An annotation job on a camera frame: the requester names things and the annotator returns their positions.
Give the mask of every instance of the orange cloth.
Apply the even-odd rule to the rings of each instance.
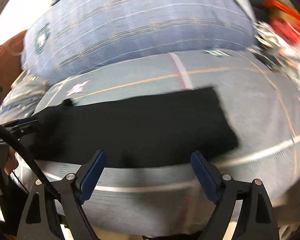
[[[23,50],[23,38],[26,31],[18,33],[4,44],[0,45],[0,85],[2,86],[2,98],[11,90],[10,86],[21,74],[20,55]]]

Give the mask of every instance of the black cable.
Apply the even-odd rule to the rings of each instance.
[[[30,169],[38,177],[38,179],[44,184],[48,191],[61,202],[60,193],[53,187],[47,177],[43,174],[37,163],[34,161],[27,149],[18,141],[18,139],[9,133],[5,128],[0,126],[0,138],[9,144],[18,154],[25,160]]]
[[[16,177],[17,181],[20,183],[20,185],[25,189],[25,191],[28,193],[28,195],[30,194],[29,191],[26,189],[26,187],[21,183],[21,181],[19,180],[19,178],[16,176],[16,174],[14,173],[14,171],[12,171],[13,175]]]

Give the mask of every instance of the folded black fabric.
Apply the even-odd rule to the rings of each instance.
[[[97,149],[107,166],[142,168],[210,159],[238,146],[213,88],[142,96],[85,106],[48,107],[35,116],[39,133],[21,142],[35,159],[83,164]]]

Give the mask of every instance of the human hand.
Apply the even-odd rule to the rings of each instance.
[[[19,163],[15,156],[15,150],[12,149],[11,147],[9,147],[7,161],[4,165],[4,171],[8,175],[10,175],[10,173],[13,170],[15,170],[18,166],[19,166]]]

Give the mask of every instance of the blue plaid fabric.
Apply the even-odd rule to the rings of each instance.
[[[234,0],[61,0],[28,30],[22,67],[53,85],[119,61],[254,42]]]

